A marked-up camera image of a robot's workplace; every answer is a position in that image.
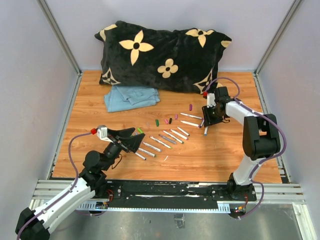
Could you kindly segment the blue capped white marker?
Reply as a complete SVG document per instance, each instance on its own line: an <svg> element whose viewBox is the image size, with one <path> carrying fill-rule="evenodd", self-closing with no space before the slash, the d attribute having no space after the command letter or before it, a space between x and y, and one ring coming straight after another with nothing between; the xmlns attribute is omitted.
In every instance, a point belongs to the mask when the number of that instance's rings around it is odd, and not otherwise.
<svg viewBox="0 0 320 240"><path fill-rule="evenodd" d="M139 153L137 153L137 152L135 153L135 155L138 156L139 158L143 159L144 161L147 160L146 157L142 156L141 154L139 154Z"/></svg>

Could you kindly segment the light blue capped marker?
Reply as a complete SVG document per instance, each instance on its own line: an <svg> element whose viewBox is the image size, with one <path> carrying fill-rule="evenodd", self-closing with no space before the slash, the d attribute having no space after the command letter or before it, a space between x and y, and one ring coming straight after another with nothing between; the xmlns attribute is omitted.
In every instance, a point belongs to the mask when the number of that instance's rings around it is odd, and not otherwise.
<svg viewBox="0 0 320 240"><path fill-rule="evenodd" d="M155 147L155 146L153 146L153 145L151 145L151 144L149 144L149 143L143 142L143 144L144 144L145 146L147 146L148 148L151 148L151 149L153 149L153 150L155 150L155 151L157 151L157 152L159 152L159 153L162 152L162 150L161 150L160 148Z"/></svg>

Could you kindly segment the dark green pen cap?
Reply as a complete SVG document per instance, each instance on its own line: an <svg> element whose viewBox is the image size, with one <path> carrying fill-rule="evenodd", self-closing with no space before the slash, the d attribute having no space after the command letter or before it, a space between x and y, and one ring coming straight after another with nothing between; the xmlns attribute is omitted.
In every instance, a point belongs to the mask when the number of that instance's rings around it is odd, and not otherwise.
<svg viewBox="0 0 320 240"><path fill-rule="evenodd" d="M158 120L158 119L156 119L156 120L155 120L155 124L156 124L156 126L157 126L157 127L160 125L160 123L159 123L159 120Z"/></svg>

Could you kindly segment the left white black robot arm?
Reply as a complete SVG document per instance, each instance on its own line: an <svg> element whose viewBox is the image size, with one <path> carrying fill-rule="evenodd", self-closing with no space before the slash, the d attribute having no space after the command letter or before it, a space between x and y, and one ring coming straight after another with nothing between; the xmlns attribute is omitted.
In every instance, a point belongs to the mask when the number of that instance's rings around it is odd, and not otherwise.
<svg viewBox="0 0 320 240"><path fill-rule="evenodd" d="M48 202L34 210L25 208L19 215L15 228L18 240L48 240L51 233L68 215L82 203L107 193L106 174L114 166L121 152L136 153L145 134L134 134L135 128L108 129L105 125L91 129L85 135L97 135L108 146L103 152L89 151L83 162L83 170L76 171L74 181Z"/></svg>

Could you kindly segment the sky blue capped marker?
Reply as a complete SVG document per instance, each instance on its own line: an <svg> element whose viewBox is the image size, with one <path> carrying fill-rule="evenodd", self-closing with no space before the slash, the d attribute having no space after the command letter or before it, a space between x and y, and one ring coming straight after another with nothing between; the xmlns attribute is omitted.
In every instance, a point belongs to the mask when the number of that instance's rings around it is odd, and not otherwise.
<svg viewBox="0 0 320 240"><path fill-rule="evenodd" d="M205 129L204 129L204 136L207 136L207 135L208 135L208 130L209 130L209 127L208 127L208 126L205 127Z"/></svg>

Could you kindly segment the green capped white marker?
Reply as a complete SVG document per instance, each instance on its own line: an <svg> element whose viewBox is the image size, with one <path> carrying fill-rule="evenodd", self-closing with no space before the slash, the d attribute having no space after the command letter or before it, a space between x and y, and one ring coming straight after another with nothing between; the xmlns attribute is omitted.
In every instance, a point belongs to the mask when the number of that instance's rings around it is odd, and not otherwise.
<svg viewBox="0 0 320 240"><path fill-rule="evenodd" d="M153 158L155 158L157 156L155 153L149 152L149 151L147 151L147 150L145 150L143 148L139 148L138 150L143 152L143 153L145 153L145 154L147 154L147 155L149 155L149 156L151 156L151 157L153 157Z"/></svg>

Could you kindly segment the grey marker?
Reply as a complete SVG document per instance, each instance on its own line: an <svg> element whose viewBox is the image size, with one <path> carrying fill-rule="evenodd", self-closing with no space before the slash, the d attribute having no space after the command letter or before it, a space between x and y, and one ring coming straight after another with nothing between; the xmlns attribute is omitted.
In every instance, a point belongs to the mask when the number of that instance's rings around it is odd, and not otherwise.
<svg viewBox="0 0 320 240"><path fill-rule="evenodd" d="M166 137L166 136L164 136L164 135L159 134L159 136L160 136L161 138L165 139L166 141L174 144L174 145L177 144L174 140L172 140L172 139L170 139L170 138L168 138L168 137Z"/></svg>

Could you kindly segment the purple capped pen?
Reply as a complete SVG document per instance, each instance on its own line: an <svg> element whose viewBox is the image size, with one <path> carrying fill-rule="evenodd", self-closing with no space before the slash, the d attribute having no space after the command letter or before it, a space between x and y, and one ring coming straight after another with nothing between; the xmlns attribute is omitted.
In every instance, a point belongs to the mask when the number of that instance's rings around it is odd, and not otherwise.
<svg viewBox="0 0 320 240"><path fill-rule="evenodd" d="M195 119L200 119L200 120L203 119L203 117L197 116L197 115L187 114L187 113L183 113L183 112L181 112L180 114L183 116L186 116L186 117L190 117L190 118L195 118Z"/></svg>

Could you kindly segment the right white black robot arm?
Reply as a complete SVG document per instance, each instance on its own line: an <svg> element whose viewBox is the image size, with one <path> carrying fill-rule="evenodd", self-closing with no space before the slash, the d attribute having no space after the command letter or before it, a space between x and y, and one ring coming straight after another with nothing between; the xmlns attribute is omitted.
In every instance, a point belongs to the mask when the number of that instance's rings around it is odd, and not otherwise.
<svg viewBox="0 0 320 240"><path fill-rule="evenodd" d="M252 193L253 179L260 170L263 161L280 152L281 143L277 118L273 114L262 114L240 101L230 97L225 86L216 88L213 92L204 92L206 105L202 107L204 127L233 118L243 127L242 148L244 156L237 169L230 174L223 191L232 200L248 197L256 199Z"/></svg>

